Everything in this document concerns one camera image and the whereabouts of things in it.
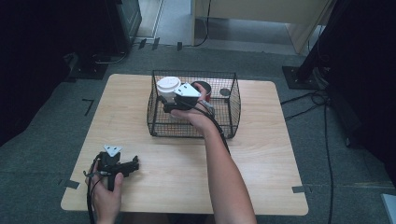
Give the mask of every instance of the human hand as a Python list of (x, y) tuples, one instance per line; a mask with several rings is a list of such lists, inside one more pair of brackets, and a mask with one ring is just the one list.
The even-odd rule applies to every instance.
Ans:
[[(194, 85), (195, 87), (198, 88), (199, 92), (201, 93), (198, 102), (203, 101), (207, 94), (206, 89), (199, 83), (195, 83)], [(206, 108), (201, 104), (197, 104), (195, 107), (206, 112)], [(198, 133), (200, 133), (204, 137), (205, 134), (210, 132), (211, 130), (216, 130), (216, 126), (213, 124), (213, 122), (209, 118), (207, 118), (202, 112), (196, 109), (191, 109), (191, 110), (173, 109), (171, 111), (171, 115), (180, 119), (187, 119), (195, 127)]]
[(107, 190), (98, 175), (91, 179), (92, 205), (97, 215), (97, 224), (114, 223), (121, 208), (121, 188), (123, 174), (118, 173), (114, 181), (114, 190)]

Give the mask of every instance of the human arm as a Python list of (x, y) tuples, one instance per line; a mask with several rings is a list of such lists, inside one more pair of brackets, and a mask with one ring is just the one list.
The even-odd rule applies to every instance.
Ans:
[(97, 215), (97, 224), (115, 223), (116, 217), (121, 207), (121, 188), (123, 182), (123, 174), (118, 173), (114, 180), (113, 191), (107, 190), (102, 183), (101, 178), (95, 175), (91, 179), (92, 206)]
[[(199, 84), (196, 87), (205, 97), (205, 89)], [(209, 193), (216, 223), (257, 223), (248, 189), (215, 124), (195, 109), (171, 113), (187, 119), (205, 139)]]

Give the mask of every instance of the wire cage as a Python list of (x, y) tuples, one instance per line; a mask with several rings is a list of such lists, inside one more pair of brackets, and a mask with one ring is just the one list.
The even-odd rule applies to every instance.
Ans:
[(185, 119), (173, 118), (164, 113), (159, 97), (157, 82), (164, 77), (177, 77), (181, 83), (204, 81), (211, 88), (209, 103), (215, 108), (215, 120), (226, 138), (233, 138), (238, 129), (241, 115), (241, 98), (236, 73), (203, 71), (154, 70), (152, 72), (151, 94), (148, 99), (148, 130), (159, 137), (202, 137)]

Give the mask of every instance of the white cup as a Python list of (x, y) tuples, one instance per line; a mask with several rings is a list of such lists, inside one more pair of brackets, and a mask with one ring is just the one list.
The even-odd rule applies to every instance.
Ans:
[(174, 90), (180, 86), (178, 77), (163, 77), (157, 82), (158, 94), (163, 96), (167, 102), (173, 102), (176, 94)]

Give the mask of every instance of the gray carpet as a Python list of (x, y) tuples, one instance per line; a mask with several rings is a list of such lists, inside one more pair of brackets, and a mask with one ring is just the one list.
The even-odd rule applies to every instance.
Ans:
[[(147, 45), (134, 47), (123, 61), (111, 64), (103, 80), (61, 83), (27, 130), (0, 148), (0, 223), (89, 223), (87, 213), (61, 208), (61, 180), (73, 171), (111, 74), (150, 75), (154, 69), (229, 71), (239, 79), (275, 82), (284, 101), (308, 92), (289, 90), (282, 73), (282, 65), (299, 66), (303, 61), (301, 56), (192, 48), (177, 51), (169, 46), (151, 50)], [(90, 103), (82, 99), (94, 100), (87, 116)], [(312, 105), (310, 99), (284, 105), (284, 116)], [(301, 179), (310, 189), (306, 193), (309, 213), (303, 217), (257, 216), (259, 223), (328, 222), (331, 188), (323, 109), (287, 121)], [(382, 162), (363, 148), (345, 147), (343, 130), (331, 108), (327, 115), (334, 178), (332, 223), (389, 223), (380, 194), (395, 195), (396, 190)]]

